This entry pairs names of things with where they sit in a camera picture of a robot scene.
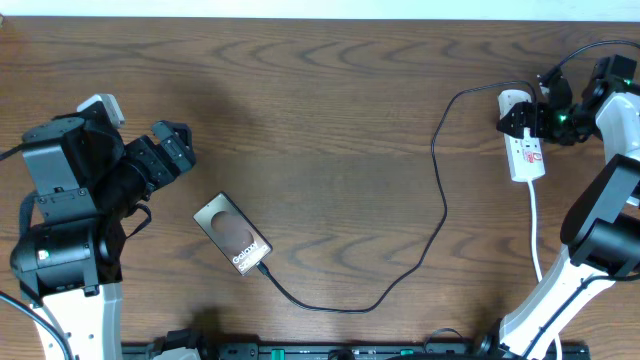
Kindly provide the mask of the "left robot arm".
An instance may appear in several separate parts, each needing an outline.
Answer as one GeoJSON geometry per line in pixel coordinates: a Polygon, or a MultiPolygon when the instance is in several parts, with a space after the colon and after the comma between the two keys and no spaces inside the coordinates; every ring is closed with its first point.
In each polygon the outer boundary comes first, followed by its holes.
{"type": "Polygon", "coordinates": [[[18,149],[35,185],[21,206],[10,266],[48,359],[120,359],[122,220],[190,171],[188,125],[158,121],[125,143],[94,104],[26,132],[18,149]]]}

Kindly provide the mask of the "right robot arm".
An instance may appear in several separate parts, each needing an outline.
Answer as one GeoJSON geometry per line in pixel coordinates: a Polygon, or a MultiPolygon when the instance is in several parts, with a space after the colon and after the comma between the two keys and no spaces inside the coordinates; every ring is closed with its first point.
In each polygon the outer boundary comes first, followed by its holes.
{"type": "Polygon", "coordinates": [[[555,66],[540,76],[545,101],[499,97],[498,131],[572,146],[599,138],[606,164],[568,211],[561,250],[546,275],[513,312],[474,349],[477,356],[542,359],[562,329],[602,291],[639,278],[639,221],[626,215],[639,204],[639,85],[636,61],[612,55],[594,66],[582,100],[555,66]]]}

